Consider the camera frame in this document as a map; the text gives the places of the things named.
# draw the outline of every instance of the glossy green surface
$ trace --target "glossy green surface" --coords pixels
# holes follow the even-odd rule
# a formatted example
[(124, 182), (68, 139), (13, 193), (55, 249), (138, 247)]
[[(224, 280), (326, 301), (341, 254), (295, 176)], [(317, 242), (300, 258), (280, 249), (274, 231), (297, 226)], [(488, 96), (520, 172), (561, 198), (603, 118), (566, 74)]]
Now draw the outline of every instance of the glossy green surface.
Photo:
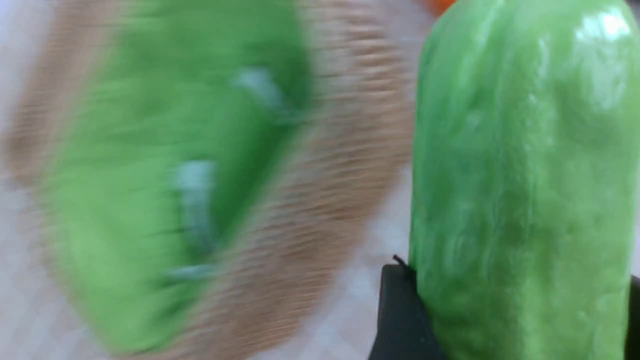
[[(213, 164), (209, 223), (212, 246), (223, 250), (310, 98), (292, 1), (128, 4), (45, 189), (59, 225), (56, 263), (92, 330), (115, 352), (169, 345), (204, 285), (167, 275), (210, 260), (185, 231), (180, 167)], [(284, 119), (239, 86), (247, 69), (268, 71), (295, 116)]]
[(621, 360), (640, 35), (619, 0), (459, 0), (420, 65), (410, 265), (451, 360)]

